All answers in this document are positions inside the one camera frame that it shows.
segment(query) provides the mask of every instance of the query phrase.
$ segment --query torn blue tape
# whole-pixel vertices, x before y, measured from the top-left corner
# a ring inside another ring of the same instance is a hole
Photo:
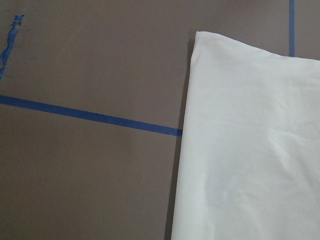
[[[289,0],[289,56],[295,56],[295,0]]]
[[[16,15],[14,17],[12,24],[11,24],[12,27],[9,31],[9,34],[8,34],[8,37],[6,40],[6,48],[3,50],[3,52],[0,55],[0,64],[1,64],[1,66],[0,66],[0,80],[5,72],[5,68],[6,68],[11,50],[14,46],[15,39],[16,39],[16,36],[18,33],[16,25],[21,24],[23,17],[24,17],[24,15]]]
[[[182,129],[0,95],[0,104],[181,137]]]

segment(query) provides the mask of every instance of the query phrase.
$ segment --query white sheet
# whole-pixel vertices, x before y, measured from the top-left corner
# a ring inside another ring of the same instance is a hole
[[[197,32],[172,240],[320,239],[320,61]]]

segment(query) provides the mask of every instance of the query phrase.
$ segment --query blue tape strip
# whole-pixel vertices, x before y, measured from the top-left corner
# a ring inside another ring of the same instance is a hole
[[[5,68],[6,68],[6,65],[7,65],[11,50],[14,47],[15,39],[16,39],[16,36],[17,36],[17,33],[18,33],[16,25],[17,24],[21,24],[23,17],[24,17],[24,15],[16,15],[14,17],[14,20],[13,20],[12,24],[11,24],[12,27],[11,27],[11,29],[9,31],[8,38],[6,40],[6,48],[3,50],[3,52],[0,55],[0,64],[1,64],[1,67],[0,67],[0,80],[1,80],[1,78],[2,78],[2,76],[4,74],[4,72],[5,72]]]
[[[156,124],[151,124],[151,123],[146,123],[141,121],[134,121],[134,120],[125,119],[121,117],[108,116],[108,115],[103,115],[103,114],[89,112],[89,111],[82,111],[82,110],[72,109],[72,108],[63,107],[63,106],[56,106],[56,105],[50,105],[50,104],[41,103],[41,102],[23,100],[23,99],[9,97],[9,96],[0,95],[0,104],[20,107],[24,109],[36,110],[36,111],[41,111],[45,113],[58,114],[58,115],[72,117],[72,118],[86,119],[86,120],[104,123],[104,124],[112,124],[112,125],[132,128],[132,129],[145,130],[145,131],[159,133],[159,134],[166,134],[166,135],[172,135],[177,137],[182,136],[182,130],[177,128],[161,126],[161,125],[156,125]]]
[[[289,0],[289,56],[295,56],[295,0]]]

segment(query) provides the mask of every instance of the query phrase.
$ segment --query folded white cloth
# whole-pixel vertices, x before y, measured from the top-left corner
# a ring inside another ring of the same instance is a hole
[[[197,32],[172,240],[320,239],[320,61]]]

